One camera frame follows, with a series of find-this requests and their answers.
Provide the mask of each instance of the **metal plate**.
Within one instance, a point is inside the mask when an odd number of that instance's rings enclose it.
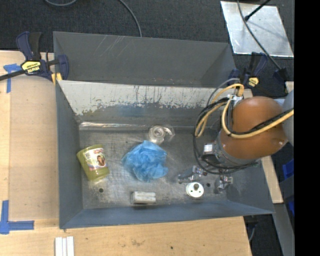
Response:
[[[236,2],[221,1],[233,52],[260,53],[262,49],[244,24]],[[240,3],[243,16],[254,11],[258,4]],[[281,17],[276,6],[263,6],[247,21],[248,27],[271,56],[293,57]]]

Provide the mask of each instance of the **metal part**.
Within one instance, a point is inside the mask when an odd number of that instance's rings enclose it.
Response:
[[[179,184],[184,182],[193,182],[199,180],[201,175],[207,175],[200,167],[193,165],[192,167],[186,169],[182,174],[178,175]]]
[[[162,142],[170,142],[175,136],[174,128],[169,125],[155,125],[149,129],[148,140],[160,145]]]
[[[228,185],[233,184],[233,182],[233,177],[221,175],[220,179],[217,179],[214,183],[214,193],[221,193],[222,190],[224,190]]]
[[[236,54],[259,53],[261,48],[246,28],[237,3],[221,1],[221,6],[233,52]],[[257,7],[259,7],[258,4],[240,3],[244,16],[250,14]],[[276,6],[264,6],[247,21],[247,24],[271,56],[294,56]]]

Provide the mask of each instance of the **cable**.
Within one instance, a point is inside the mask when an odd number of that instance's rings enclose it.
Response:
[[[199,150],[197,148],[197,143],[196,143],[196,137],[193,136],[193,154],[195,157],[196,162],[198,163],[198,165],[200,166],[200,168],[202,168],[205,172],[209,173],[209,174],[214,174],[214,175],[227,175],[227,174],[232,174],[234,172],[240,171],[244,168],[247,167],[251,167],[253,165],[256,164],[256,162],[251,162],[248,164],[244,164],[244,165],[240,165],[240,166],[218,166],[218,165],[214,165],[212,163],[206,162],[208,165],[210,165],[211,167],[214,167],[215,169],[220,169],[220,170],[226,170],[226,171],[212,171],[207,169],[206,167],[204,167],[201,162],[199,161]]]
[[[52,6],[58,6],[58,7],[66,7],[66,6],[70,6],[72,5],[74,2],[76,2],[77,0],[72,0],[68,3],[54,3],[54,2],[50,2],[49,0],[44,0],[46,3],[48,3],[49,5],[52,5]],[[139,30],[139,35],[140,37],[142,38],[142,32],[141,32],[141,28],[140,28],[140,25],[139,25],[139,22],[135,16],[135,14],[133,13],[133,11],[129,8],[129,6],[123,1],[123,0],[118,0],[121,4],[123,4],[123,6],[130,12],[130,14],[132,15],[137,27],[138,27],[138,30]]]
[[[244,94],[245,86],[243,84],[241,84],[241,83],[235,83],[235,84],[229,85],[228,87],[226,87],[226,88],[222,89],[221,91],[219,91],[218,94],[212,99],[211,102],[214,102],[225,91],[227,91],[229,89],[232,89],[232,88],[237,88],[237,87],[239,87],[239,89],[238,89],[238,92],[236,93],[236,95],[238,97],[241,97]]]
[[[292,109],[291,111],[289,111],[287,114],[285,114],[284,116],[278,118],[276,121],[268,124],[267,126],[264,126],[258,130],[255,130],[255,131],[252,131],[252,132],[248,132],[248,133],[245,133],[245,134],[235,134],[235,133],[232,133],[228,128],[227,128],[227,125],[226,125],[226,115],[227,115],[227,109],[229,107],[229,104],[231,103],[231,100],[229,100],[227,102],[227,104],[225,105],[223,111],[222,111],[222,117],[221,117],[221,125],[222,125],[222,128],[223,130],[225,131],[225,133],[228,135],[228,136],[231,136],[232,138],[235,138],[235,139],[245,139],[245,138],[249,138],[249,137],[253,137],[255,135],[258,135],[258,134],[261,134],[269,129],[271,129],[272,127],[275,127],[276,125],[282,123],[283,121],[287,120],[289,117],[293,116],[294,114],[294,109]]]
[[[59,6],[59,7],[65,7],[65,6],[70,6],[72,5],[74,2],[76,2],[77,0],[72,0],[70,2],[67,3],[54,3],[54,2],[50,2],[49,0],[44,0],[46,3],[48,3],[49,5],[52,6]]]
[[[242,88],[242,84],[234,84],[233,86],[230,85],[228,86],[227,88],[224,89],[225,90],[228,90],[230,88],[234,88],[234,87],[240,87]],[[217,110],[219,107],[225,105],[227,102],[229,102],[229,98],[228,97],[225,97],[225,98],[222,98],[218,101],[215,101],[213,102],[212,104],[210,105],[207,105],[199,114],[199,117],[197,118],[196,122],[195,122],[195,126],[194,126],[194,132],[192,134],[192,147],[193,147],[193,154],[194,154],[194,157],[198,163],[198,165],[200,166],[200,168],[202,168],[205,172],[209,173],[209,174],[214,174],[214,175],[227,175],[227,174],[231,174],[231,173],[234,173],[236,171],[239,171],[239,170],[242,170],[244,168],[247,168],[247,167],[250,167],[250,166],[253,166],[256,164],[255,161],[253,162],[250,162],[248,164],[244,164],[244,165],[240,165],[240,166],[223,166],[223,165],[215,165],[213,163],[210,163],[208,161],[206,161],[205,159],[203,159],[204,162],[206,162],[209,166],[213,167],[213,170],[220,170],[219,172],[216,172],[216,171],[212,171],[212,169],[208,169],[206,167],[203,166],[203,164],[200,162],[199,160],[199,156],[200,156],[200,152],[198,150],[198,147],[197,147],[197,142],[196,142],[196,138],[198,138],[199,136],[202,135],[202,133],[204,132],[204,129],[206,127],[206,123],[207,123],[207,120],[208,120],[208,116],[210,114],[212,114],[215,110]]]
[[[232,88],[239,88],[238,91],[237,91],[237,96],[238,97],[241,97],[244,93],[244,90],[245,90],[245,87],[243,84],[241,83],[235,83],[235,84],[232,84],[232,85],[229,85],[228,87],[222,89],[221,91],[219,91],[219,93],[211,100],[211,104],[214,103],[217,98],[223,94],[225,91],[229,90],[229,89],[232,89]],[[194,135],[199,138],[204,130],[205,130],[205,127],[206,127],[206,124],[207,124],[207,121],[208,121],[208,118],[209,116],[214,112],[216,111],[219,107],[221,107],[222,105],[224,105],[225,103],[220,103],[218,104],[217,106],[215,106],[214,108],[212,108],[211,110],[209,110],[201,119],[200,121],[196,124],[196,128],[194,130]]]
[[[262,44],[258,41],[258,39],[256,38],[256,36],[254,35],[254,33],[251,31],[251,29],[249,28],[246,19],[242,13],[242,10],[240,8],[240,3],[239,0],[236,0],[238,8],[239,8],[239,12],[241,15],[241,18],[243,20],[243,23],[245,24],[246,28],[248,29],[248,31],[250,32],[251,36],[253,37],[253,39],[256,41],[256,43],[260,46],[260,48],[263,50],[263,52],[268,56],[268,58],[273,62],[273,64],[279,69],[281,70],[281,67],[276,63],[276,61],[270,56],[270,54],[267,52],[267,50],[262,46]]]
[[[213,93],[211,93],[211,95],[210,95],[210,97],[209,97],[206,105],[208,106],[208,105],[210,104],[211,98],[213,97],[213,95],[215,95],[215,93],[216,93],[216,91],[218,91],[218,89],[220,89],[222,86],[224,86],[225,84],[227,84],[227,83],[229,83],[229,82],[232,82],[232,81],[238,81],[238,82],[240,82],[240,78],[230,78],[230,79],[228,79],[227,81],[224,81],[222,84],[220,84],[220,85],[213,91]]]
[[[127,8],[127,10],[131,13],[132,17],[134,18],[134,21],[139,29],[139,34],[140,34],[140,37],[142,38],[142,33],[141,33],[141,28],[140,28],[140,25],[139,25],[139,22],[135,16],[135,14],[133,13],[133,11],[129,8],[129,6],[123,1],[123,0],[119,0],[125,8]]]
[[[252,229],[252,231],[251,231],[251,235],[250,235],[250,237],[249,237],[249,239],[248,239],[249,242],[251,242],[252,238],[254,238],[255,230],[256,230],[256,227],[254,227],[254,228]]]

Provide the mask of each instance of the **white object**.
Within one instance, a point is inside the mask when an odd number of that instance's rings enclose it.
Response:
[[[186,185],[185,191],[190,197],[199,198],[204,194],[204,187],[198,182],[192,182]]]
[[[133,204],[155,204],[156,193],[135,191],[131,195],[131,201]]]
[[[54,240],[55,256],[75,256],[74,237],[56,237]]]

